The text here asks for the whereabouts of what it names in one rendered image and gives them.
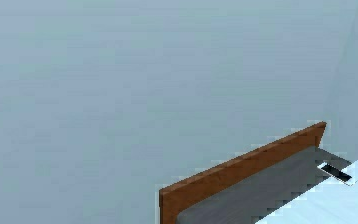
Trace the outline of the brown wooden bed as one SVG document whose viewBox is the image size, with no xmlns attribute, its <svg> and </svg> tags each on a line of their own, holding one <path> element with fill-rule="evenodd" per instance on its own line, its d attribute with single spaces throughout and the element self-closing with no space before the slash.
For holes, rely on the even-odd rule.
<svg viewBox="0 0 358 224">
<path fill-rule="evenodd" d="M 159 224 L 358 224 L 358 160 L 319 147 L 319 122 L 159 190 Z M 317 166 L 353 176 L 352 186 Z"/>
</svg>

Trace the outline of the black and white phone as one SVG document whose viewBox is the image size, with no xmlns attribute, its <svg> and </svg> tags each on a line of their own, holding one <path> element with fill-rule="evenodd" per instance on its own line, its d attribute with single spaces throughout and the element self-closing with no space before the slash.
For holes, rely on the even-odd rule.
<svg viewBox="0 0 358 224">
<path fill-rule="evenodd" d="M 347 186 L 352 186 L 357 182 L 357 180 L 353 176 L 344 173 L 343 171 L 339 170 L 338 168 L 326 162 L 321 163 L 320 165 L 317 166 L 317 168 L 329 174 L 336 180 L 346 184 Z"/>
</svg>

